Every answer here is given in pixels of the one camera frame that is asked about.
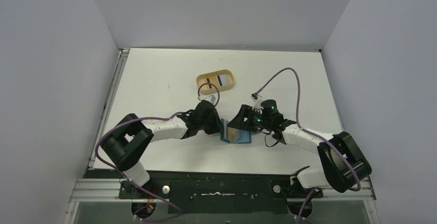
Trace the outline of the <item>blue leather card holder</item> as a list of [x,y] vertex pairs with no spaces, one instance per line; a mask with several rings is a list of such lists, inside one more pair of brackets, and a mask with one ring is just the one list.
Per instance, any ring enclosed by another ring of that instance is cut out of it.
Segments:
[[252,134],[249,131],[228,127],[228,120],[221,119],[223,131],[220,140],[229,144],[250,144]]

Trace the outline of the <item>yellow credit card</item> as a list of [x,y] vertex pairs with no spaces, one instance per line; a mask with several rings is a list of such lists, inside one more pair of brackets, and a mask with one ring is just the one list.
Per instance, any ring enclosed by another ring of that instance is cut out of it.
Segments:
[[240,138],[241,130],[234,129],[234,128],[228,128],[224,131],[223,137],[225,140],[229,142],[235,142]]

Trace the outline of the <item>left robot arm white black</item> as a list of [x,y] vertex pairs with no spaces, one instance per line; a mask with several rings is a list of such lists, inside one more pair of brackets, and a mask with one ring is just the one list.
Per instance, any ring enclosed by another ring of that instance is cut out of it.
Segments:
[[177,112],[169,118],[139,118],[130,113],[100,138],[95,152],[102,149],[110,161],[107,162],[98,154],[96,157],[131,181],[132,191],[138,197],[146,198],[152,193],[153,184],[140,158],[150,143],[187,139],[199,131],[211,135],[223,130],[224,126],[214,104],[202,100],[195,109]]

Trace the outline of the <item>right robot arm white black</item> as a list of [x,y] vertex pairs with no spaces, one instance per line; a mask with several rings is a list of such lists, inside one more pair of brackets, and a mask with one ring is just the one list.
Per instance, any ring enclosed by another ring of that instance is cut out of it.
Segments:
[[300,147],[317,155],[320,167],[306,166],[291,175],[290,190],[297,197],[311,188],[331,187],[339,193],[358,188],[358,182],[372,173],[372,168],[348,132],[323,133],[300,127],[284,118],[273,99],[242,105],[228,127],[252,133],[267,131],[276,141]]

